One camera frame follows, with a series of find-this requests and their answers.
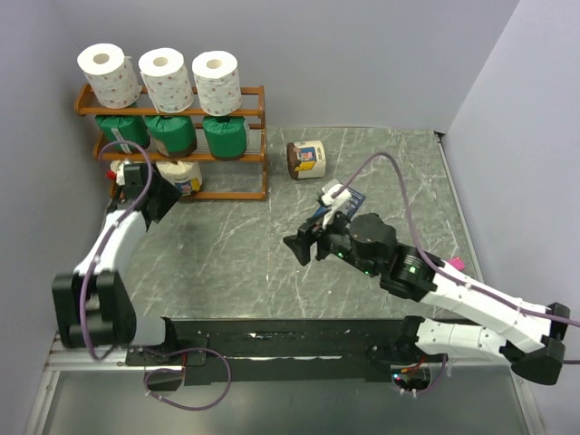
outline cylinder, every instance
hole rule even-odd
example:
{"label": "cylinder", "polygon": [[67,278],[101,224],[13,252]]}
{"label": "cylinder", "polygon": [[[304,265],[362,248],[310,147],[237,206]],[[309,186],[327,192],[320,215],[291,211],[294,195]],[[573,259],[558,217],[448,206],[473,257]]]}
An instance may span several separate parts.
{"label": "cylinder", "polygon": [[242,105],[237,59],[228,52],[205,52],[191,64],[201,109],[224,116]]}
{"label": "cylinder", "polygon": [[178,113],[193,102],[188,68],[177,50],[158,48],[143,54],[139,69],[157,111]]}
{"label": "cylinder", "polygon": [[[131,140],[137,142],[142,148],[149,147],[150,136],[141,116],[97,115],[94,119],[109,142]],[[125,154],[138,152],[126,143],[116,145],[114,148]]]}
{"label": "cylinder", "polygon": [[235,160],[244,155],[249,141],[249,127],[240,116],[206,116],[203,131],[209,152],[218,160]]}
{"label": "cylinder", "polygon": [[201,170],[196,161],[160,161],[157,167],[161,176],[187,196],[201,190]]}
{"label": "cylinder", "polygon": [[326,173],[326,154],[319,140],[288,143],[286,161],[293,179],[317,179]]}
{"label": "cylinder", "polygon": [[122,109],[139,98],[141,87],[137,83],[131,58],[125,56],[117,45],[91,45],[79,54],[77,63],[104,107]]}
{"label": "cylinder", "polygon": [[145,124],[160,154],[178,159],[196,150],[196,130],[188,116],[146,116]]}

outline table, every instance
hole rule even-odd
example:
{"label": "table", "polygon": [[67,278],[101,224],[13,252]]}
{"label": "table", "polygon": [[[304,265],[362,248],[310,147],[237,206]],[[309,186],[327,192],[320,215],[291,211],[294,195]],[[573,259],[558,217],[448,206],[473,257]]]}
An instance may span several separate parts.
{"label": "table", "polygon": [[[124,279],[136,311],[175,318],[456,317],[388,295],[378,278],[368,278],[338,258],[301,267],[282,243],[316,210],[316,192],[326,182],[346,180],[368,155],[387,150],[401,165],[424,247],[444,259],[460,256],[473,276],[437,139],[432,131],[268,128],[267,201],[176,205],[151,227],[130,261]],[[323,142],[323,179],[288,176],[285,145],[298,140]],[[234,188],[251,184],[251,173],[232,177]],[[207,178],[212,182],[211,174]],[[386,159],[375,160],[353,186],[367,196],[359,213],[378,213],[397,228],[402,242],[412,244],[399,185]]]}

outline cable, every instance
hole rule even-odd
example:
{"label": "cable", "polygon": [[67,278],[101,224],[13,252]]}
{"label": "cable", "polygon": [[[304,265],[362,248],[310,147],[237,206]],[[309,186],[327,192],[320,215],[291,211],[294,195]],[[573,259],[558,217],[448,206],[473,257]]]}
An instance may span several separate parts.
{"label": "cable", "polygon": [[95,348],[94,348],[94,346],[92,344],[92,340],[91,340],[91,334],[89,333],[89,328],[87,326],[87,312],[86,312],[86,306],[85,306],[86,302],[87,302],[87,293],[88,293],[88,288],[89,288],[89,282],[91,281],[92,274],[94,273],[95,268],[97,267],[97,265],[99,264],[99,261],[101,260],[101,254],[105,250],[107,243],[109,243],[109,240],[111,239],[111,236],[114,233],[115,229],[117,229],[120,226],[121,222],[123,220],[125,220],[128,215],[130,215],[133,211],[135,211],[137,206],[141,203],[141,201],[147,195],[147,191],[149,190],[149,188],[151,186],[151,182],[153,180],[153,166],[151,164],[149,154],[147,154],[147,152],[139,144],[132,142],[130,140],[116,140],[114,142],[108,143],[107,145],[102,147],[101,152],[99,153],[99,160],[102,159],[102,154],[108,148],[113,147],[115,145],[118,145],[120,143],[126,143],[127,145],[133,147],[134,149],[136,149],[138,152],[140,152],[143,155],[143,158],[145,159],[145,162],[147,163],[147,171],[148,171],[147,172],[147,181],[145,183],[145,187],[143,188],[143,191],[139,194],[137,199],[135,199],[135,201],[133,201],[127,207],[127,209],[119,216],[117,221],[113,225],[111,225],[109,227],[109,229],[105,232],[104,236],[102,237],[101,243],[97,246],[97,249],[94,253],[94,256],[91,260],[91,263],[89,264],[89,268],[87,269],[87,271],[84,274],[84,277],[82,279],[81,296],[79,298],[79,316],[81,317],[82,339],[84,341],[85,347],[87,348],[87,351],[89,352],[89,355],[93,358],[93,360],[95,362],[101,362],[102,360],[104,360],[114,350],[115,346],[113,345],[111,347],[111,349],[109,349],[107,352],[105,352],[105,354],[102,356],[97,355],[97,353],[95,352]]}
{"label": "cable", "polygon": [[419,368],[426,361],[427,361],[427,355],[423,355],[423,356],[421,356],[420,361],[416,365],[412,365],[411,367],[405,367],[404,369],[401,370],[401,373],[405,373],[405,374],[408,373],[409,375],[413,375],[419,370]]}
{"label": "cable", "polygon": [[[495,293],[492,293],[483,287],[480,287],[480,286],[472,284],[472,283],[468,283],[466,281],[463,281],[460,278],[457,278],[456,276],[448,274],[446,271],[444,271],[443,269],[438,267],[435,263],[433,263],[431,261],[431,259],[429,258],[429,256],[427,255],[427,253],[423,250],[423,248],[421,246],[421,242],[419,240],[419,233],[417,231],[417,228],[415,227],[415,222],[413,221],[413,216],[411,213],[411,204],[409,203],[409,197],[407,195],[407,189],[405,187],[405,182],[403,180],[401,169],[399,168],[399,165],[397,164],[397,160],[395,160],[395,158],[391,154],[389,154],[388,152],[378,151],[378,152],[375,152],[374,154],[372,154],[352,174],[352,176],[346,181],[346,183],[344,183],[341,188],[339,188],[335,193],[333,193],[332,198],[338,197],[341,193],[343,193],[343,191],[348,189],[348,187],[351,185],[351,183],[354,181],[354,179],[356,179],[356,177],[358,177],[358,175],[361,173],[361,171],[364,169],[364,167],[366,165],[368,165],[371,162],[371,160],[373,160],[379,156],[383,156],[383,157],[387,158],[389,160],[389,162],[392,164],[392,167],[395,170],[395,173],[397,174],[397,178],[399,179],[399,186],[401,187],[402,202],[405,206],[405,217],[407,218],[407,222],[409,224],[409,230],[411,232],[411,237],[413,239],[413,243],[417,247],[417,251],[419,252],[420,257],[423,259],[423,261],[425,263],[427,263],[427,265],[431,269],[433,269],[436,273],[440,274],[441,276],[446,277],[447,279],[449,279],[450,281],[452,281],[453,283],[455,283],[457,285],[469,284],[469,288],[471,290],[475,290],[477,292],[480,292],[483,295],[490,297],[490,298],[500,302],[501,304],[508,306],[509,308],[511,308],[513,310],[519,310],[519,312],[522,314],[527,314],[527,315],[531,315],[534,317],[540,317],[542,319],[547,319],[547,320],[559,322],[562,324],[570,324],[572,326],[575,326],[576,328],[580,328],[580,321],[573,320],[573,319],[566,319],[565,317],[560,317],[559,315],[553,315],[553,314],[547,314],[547,313],[538,313],[536,311],[531,311],[531,310],[528,310],[526,308],[518,307],[516,304],[513,304],[512,302],[508,301],[507,299],[504,299],[500,295],[496,295]],[[566,364],[580,364],[580,360],[566,360],[565,363]]]}
{"label": "cable", "polygon": [[217,356],[217,358],[219,358],[225,365],[226,365],[226,370],[227,370],[227,383],[226,383],[226,388],[224,388],[224,391],[222,391],[222,393],[217,397],[217,399],[215,399],[213,402],[211,402],[208,405],[204,405],[204,406],[186,406],[186,405],[182,405],[180,403],[176,403],[174,401],[169,400],[166,397],[161,396],[160,394],[157,394],[154,391],[151,391],[151,389],[149,388],[149,378],[155,374],[155,373],[174,373],[174,374],[178,374],[181,373],[181,371],[178,370],[172,370],[172,369],[157,369],[154,370],[152,372],[147,373],[147,375],[145,376],[145,378],[143,378],[143,386],[145,387],[145,395],[146,396],[151,396],[154,397],[155,399],[157,399],[158,401],[162,401],[163,403],[167,403],[170,406],[173,406],[175,408],[179,408],[180,410],[184,410],[184,411],[205,411],[208,410],[209,408],[213,408],[214,406],[216,406],[218,403],[220,403],[224,397],[226,397],[227,392],[229,392],[229,387],[231,387],[232,385],[232,369],[229,366],[229,362],[227,362],[227,359],[224,355],[222,355],[221,353],[214,351],[212,349],[208,349],[206,347],[189,347],[188,349],[182,349],[180,351],[176,351],[176,352],[169,352],[169,353],[163,353],[163,352],[158,352],[155,351],[153,349],[145,348],[145,350],[147,350],[147,352],[152,353],[154,355],[158,355],[158,356],[165,356],[165,357],[171,357],[171,356],[175,356],[175,355],[180,355],[180,354],[184,354],[184,353],[189,353],[189,352],[207,352],[207,353],[212,353],[214,355]]}
{"label": "cable", "polygon": [[[432,391],[437,386],[437,384],[439,382],[441,382],[441,379],[443,379],[443,373],[445,372],[445,367],[447,367],[447,360],[448,360],[447,354],[443,354],[443,360],[441,361],[441,368],[439,370],[439,373],[437,373],[437,377],[430,382],[430,384],[427,386],[427,388],[425,388],[424,390],[417,390],[415,393],[413,393],[412,391],[405,391],[405,390],[404,390],[404,392],[407,394],[414,395],[414,394],[425,394],[426,392]],[[401,391],[401,388],[394,388],[393,387],[393,389],[397,392]]]}

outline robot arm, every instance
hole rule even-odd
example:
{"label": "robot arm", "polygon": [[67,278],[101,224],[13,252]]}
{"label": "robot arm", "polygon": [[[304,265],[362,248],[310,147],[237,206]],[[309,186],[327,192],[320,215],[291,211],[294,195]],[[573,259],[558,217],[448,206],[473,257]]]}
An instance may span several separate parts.
{"label": "robot arm", "polygon": [[[131,163],[124,165],[122,170],[122,185],[107,208],[103,228],[91,251],[72,273],[58,275],[53,280],[59,333],[64,346],[69,348],[84,347],[80,322],[82,280],[106,237],[109,239],[92,271],[85,305],[92,344],[157,345],[167,341],[167,322],[161,318],[137,316],[122,278],[140,238],[151,222],[159,222],[167,214],[180,198],[180,192],[154,169],[147,195],[137,204],[135,201],[146,185],[147,165]],[[132,211],[119,223],[128,208]]]}
{"label": "robot arm", "polygon": [[[337,197],[340,204],[348,200],[341,198],[344,194],[348,195],[348,190]],[[338,256],[368,276],[379,276],[381,288],[392,295],[445,308],[476,324],[412,318],[407,339],[426,354],[446,353],[450,358],[502,361],[510,363],[514,372],[532,382],[556,383],[564,360],[562,340],[566,324],[526,315],[520,310],[569,318],[567,307],[558,303],[529,304],[504,295],[428,254],[444,272],[467,283],[458,285],[436,273],[415,246],[398,242],[395,228],[384,224],[378,215],[361,215],[350,221],[339,211],[340,206],[334,206],[332,195],[321,197],[321,202],[328,209],[325,215],[309,218],[295,236],[284,238],[302,266],[310,261],[310,246],[315,242],[317,260],[329,254]],[[473,285],[484,288],[496,298],[472,289]],[[507,300],[517,309],[497,299]]]}

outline black base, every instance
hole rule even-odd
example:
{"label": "black base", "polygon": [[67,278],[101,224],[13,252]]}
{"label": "black base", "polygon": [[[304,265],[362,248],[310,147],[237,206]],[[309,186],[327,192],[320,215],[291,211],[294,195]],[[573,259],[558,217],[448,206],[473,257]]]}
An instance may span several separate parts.
{"label": "black base", "polygon": [[[469,324],[463,320],[453,322]],[[177,320],[173,324],[179,349],[208,347],[223,354],[236,382],[390,382],[391,364],[408,365],[421,359],[421,352],[412,345],[420,322],[409,319]],[[432,355],[427,361],[438,362],[440,357]],[[181,363],[180,358],[168,361],[145,352],[128,353],[126,361],[129,366],[147,367]],[[188,356],[185,385],[226,379],[227,372],[218,358],[204,353]]]}

